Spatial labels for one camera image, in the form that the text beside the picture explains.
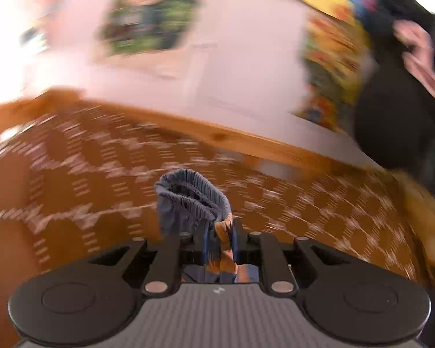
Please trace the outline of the person's right hand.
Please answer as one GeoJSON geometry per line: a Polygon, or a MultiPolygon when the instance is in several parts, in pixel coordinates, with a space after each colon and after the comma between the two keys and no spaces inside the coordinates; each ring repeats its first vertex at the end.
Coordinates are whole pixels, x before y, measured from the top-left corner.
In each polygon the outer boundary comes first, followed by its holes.
{"type": "Polygon", "coordinates": [[[412,48],[402,54],[405,68],[435,98],[435,50],[430,35],[413,21],[395,21],[393,30],[403,45],[412,48]]]}

